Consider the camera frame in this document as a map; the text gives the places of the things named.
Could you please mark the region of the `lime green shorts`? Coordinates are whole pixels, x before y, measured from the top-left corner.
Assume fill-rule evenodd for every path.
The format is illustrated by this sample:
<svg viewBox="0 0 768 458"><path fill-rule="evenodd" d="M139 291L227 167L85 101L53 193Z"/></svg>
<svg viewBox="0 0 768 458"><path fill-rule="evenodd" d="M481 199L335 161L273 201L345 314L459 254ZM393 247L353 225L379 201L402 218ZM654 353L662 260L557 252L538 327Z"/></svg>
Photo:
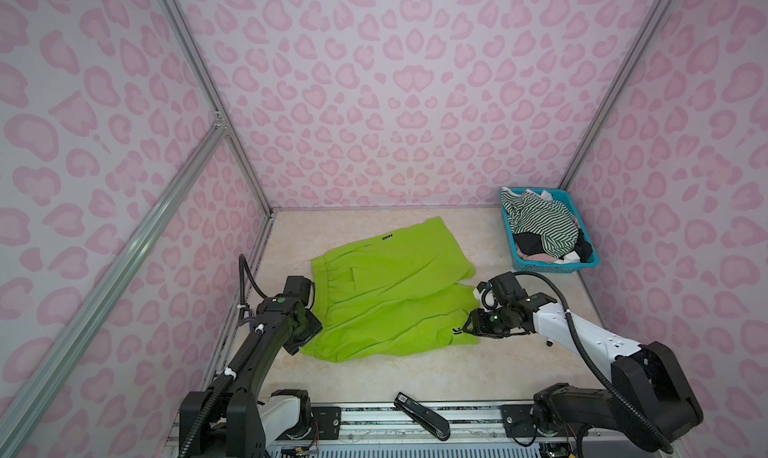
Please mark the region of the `lime green shorts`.
<svg viewBox="0 0 768 458"><path fill-rule="evenodd" d="M476 270L439 217L333 249L311 266L323 329L304 355L341 363L479 341L462 330L480 305L465 283Z"/></svg>

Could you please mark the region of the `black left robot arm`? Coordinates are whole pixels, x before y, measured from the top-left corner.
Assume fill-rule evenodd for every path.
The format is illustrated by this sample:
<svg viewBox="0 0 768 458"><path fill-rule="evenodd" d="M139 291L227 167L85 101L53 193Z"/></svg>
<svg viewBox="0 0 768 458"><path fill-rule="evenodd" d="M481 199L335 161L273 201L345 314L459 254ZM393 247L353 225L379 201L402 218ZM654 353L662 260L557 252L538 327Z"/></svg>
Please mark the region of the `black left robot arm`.
<svg viewBox="0 0 768 458"><path fill-rule="evenodd" d="M313 432L307 391L279 390L265 402L259 396L278 352L297 353L322 325L297 296L262 302L253 323L223 373L183 400L180 457L265 457L280 436L302 439Z"/></svg>

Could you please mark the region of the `pink garment in basket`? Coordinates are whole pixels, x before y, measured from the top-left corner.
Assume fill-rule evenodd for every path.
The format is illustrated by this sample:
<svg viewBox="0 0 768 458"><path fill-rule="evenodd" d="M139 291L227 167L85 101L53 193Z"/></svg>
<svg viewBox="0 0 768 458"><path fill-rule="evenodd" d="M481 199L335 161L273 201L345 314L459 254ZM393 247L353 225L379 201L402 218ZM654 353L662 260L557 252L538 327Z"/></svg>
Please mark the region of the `pink garment in basket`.
<svg viewBox="0 0 768 458"><path fill-rule="evenodd" d="M532 255L528 255L523 253L519 248L516 249L517 256L523 260L528 262L540 262L540 263L546 263L546 264L560 264L561 261L558 258L555 258L547 253L536 253Z"/></svg>

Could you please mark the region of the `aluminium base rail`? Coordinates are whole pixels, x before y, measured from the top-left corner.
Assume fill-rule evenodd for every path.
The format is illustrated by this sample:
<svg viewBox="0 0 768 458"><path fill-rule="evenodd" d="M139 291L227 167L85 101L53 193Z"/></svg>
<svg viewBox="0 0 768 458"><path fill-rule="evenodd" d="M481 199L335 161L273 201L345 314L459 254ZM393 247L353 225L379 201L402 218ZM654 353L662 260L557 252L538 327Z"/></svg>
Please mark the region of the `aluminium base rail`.
<svg viewBox="0 0 768 458"><path fill-rule="evenodd" d="M316 403L303 437L282 435L263 457L644 457L617 431L537 425L530 401L437 401L427 427L387 402Z"/></svg>

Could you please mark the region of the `black stapler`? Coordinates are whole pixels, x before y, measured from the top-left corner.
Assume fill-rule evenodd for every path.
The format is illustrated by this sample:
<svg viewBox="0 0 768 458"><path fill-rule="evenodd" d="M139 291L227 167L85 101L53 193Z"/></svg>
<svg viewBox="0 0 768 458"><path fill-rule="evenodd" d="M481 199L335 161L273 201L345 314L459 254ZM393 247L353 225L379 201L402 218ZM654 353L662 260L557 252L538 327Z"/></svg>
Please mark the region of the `black stapler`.
<svg viewBox="0 0 768 458"><path fill-rule="evenodd" d="M412 421L438 440L447 441L450 438L451 428L449 421L408 395L399 392L394 399L393 406L405 413Z"/></svg>

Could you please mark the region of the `black garment in basket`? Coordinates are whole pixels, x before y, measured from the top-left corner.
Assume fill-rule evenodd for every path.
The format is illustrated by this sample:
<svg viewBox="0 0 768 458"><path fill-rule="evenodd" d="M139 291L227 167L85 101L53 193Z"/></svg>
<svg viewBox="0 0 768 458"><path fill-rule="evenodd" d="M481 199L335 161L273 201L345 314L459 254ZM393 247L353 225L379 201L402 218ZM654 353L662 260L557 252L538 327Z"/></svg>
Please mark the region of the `black garment in basket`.
<svg viewBox="0 0 768 458"><path fill-rule="evenodd" d="M513 241L515 243L515 249L519 248L525 254L532 255L536 253L546 253L540 235L528 232L514 234ZM586 240L584 232L579 230L572 250L561 257L555 257L561 261L560 264L556 265L586 263L592 255L592 245Z"/></svg>

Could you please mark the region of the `teal plastic laundry basket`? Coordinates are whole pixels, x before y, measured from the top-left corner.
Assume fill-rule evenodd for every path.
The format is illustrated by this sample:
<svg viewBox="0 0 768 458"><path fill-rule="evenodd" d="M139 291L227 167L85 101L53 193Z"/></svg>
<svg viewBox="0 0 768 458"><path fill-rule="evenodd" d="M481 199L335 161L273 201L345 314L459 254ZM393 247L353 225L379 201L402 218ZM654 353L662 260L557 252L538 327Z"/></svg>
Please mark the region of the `teal plastic laundry basket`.
<svg viewBox="0 0 768 458"><path fill-rule="evenodd" d="M499 200L515 269L567 274L599 264L598 252L567 192L503 187Z"/></svg>

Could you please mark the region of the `green white striped shirt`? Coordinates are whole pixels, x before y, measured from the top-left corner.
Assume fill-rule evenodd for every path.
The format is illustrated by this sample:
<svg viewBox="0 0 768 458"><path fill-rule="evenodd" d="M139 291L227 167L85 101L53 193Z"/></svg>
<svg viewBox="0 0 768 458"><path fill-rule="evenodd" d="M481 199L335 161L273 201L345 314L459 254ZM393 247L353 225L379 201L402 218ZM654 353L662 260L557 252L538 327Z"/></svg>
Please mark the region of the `green white striped shirt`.
<svg viewBox="0 0 768 458"><path fill-rule="evenodd" d="M568 207L532 191L500 190L509 230L524 256L547 255L557 261L576 250L580 226Z"/></svg>

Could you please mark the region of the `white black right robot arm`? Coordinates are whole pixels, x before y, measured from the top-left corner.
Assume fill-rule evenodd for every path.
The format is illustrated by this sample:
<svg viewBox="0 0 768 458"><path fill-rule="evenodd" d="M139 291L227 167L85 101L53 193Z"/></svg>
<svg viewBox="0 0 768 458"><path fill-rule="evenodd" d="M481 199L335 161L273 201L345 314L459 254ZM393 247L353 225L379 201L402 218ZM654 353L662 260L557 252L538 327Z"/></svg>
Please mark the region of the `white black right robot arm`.
<svg viewBox="0 0 768 458"><path fill-rule="evenodd" d="M622 433L646 452L670 452L675 440L704 420L674 352L654 341L623 338L551 299L527 298L472 311L458 333L502 339L538 334L577 355L599 387L556 383L534 395L534 427L555 433L570 425Z"/></svg>

